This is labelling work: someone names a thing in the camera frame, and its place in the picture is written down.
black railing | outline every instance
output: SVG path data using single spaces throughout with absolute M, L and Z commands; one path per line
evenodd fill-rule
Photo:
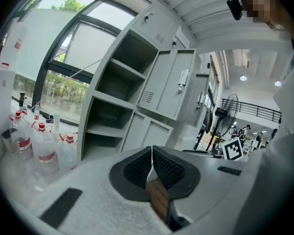
M 236 102 L 233 100 L 222 99 L 222 108 L 236 110 L 238 112 L 250 114 L 259 118 L 264 118 L 272 122 L 278 123 L 281 119 L 281 112 L 269 108 L 261 107 L 254 104 L 244 102 Z

standing fan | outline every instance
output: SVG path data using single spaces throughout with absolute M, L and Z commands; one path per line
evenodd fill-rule
M 220 133 L 220 141 L 221 137 L 223 137 L 230 130 L 235 121 L 235 117 L 238 111 L 238 102 L 239 100 L 237 98 L 237 95 L 233 93 L 227 98 L 222 109 L 219 107 L 216 109 L 215 115 L 218 117 L 218 120 L 206 151 L 209 150 L 212 140 L 217 132 Z

security camera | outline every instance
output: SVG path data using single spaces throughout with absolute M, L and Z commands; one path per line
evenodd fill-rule
M 241 19 L 243 13 L 242 13 L 242 7 L 239 0 L 228 0 L 227 5 L 229 6 L 232 15 L 235 20 Z

open shelf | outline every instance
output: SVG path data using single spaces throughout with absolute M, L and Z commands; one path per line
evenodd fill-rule
M 106 70 L 109 70 L 111 73 L 114 73 L 128 81 L 137 81 L 141 79 L 146 80 L 146 76 L 114 58 L 110 60 Z
M 86 133 L 122 139 L 132 110 L 94 98 L 89 112 Z
M 94 91 L 93 92 L 93 97 L 96 98 L 96 99 L 99 99 L 101 101 L 108 102 L 108 103 L 111 103 L 111 104 L 114 104 L 114 105 L 129 109 L 129 110 L 135 110 L 136 109 L 136 106 L 134 104 L 132 104 L 132 103 L 125 102 L 124 100 L 118 99 L 116 97 L 107 95 L 107 94 L 99 92 L 99 91 Z
M 125 36 L 113 58 L 147 76 L 158 49 L 133 31 Z
M 113 156 L 119 152 L 122 139 L 85 134 L 83 162 Z
M 112 59 L 99 81 L 97 91 L 136 104 L 146 77 Z

red bottle cap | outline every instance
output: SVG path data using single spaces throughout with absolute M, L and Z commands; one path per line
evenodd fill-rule
M 68 140 L 73 140 L 73 134 L 72 133 L 68 133 L 67 134 L 67 139 Z

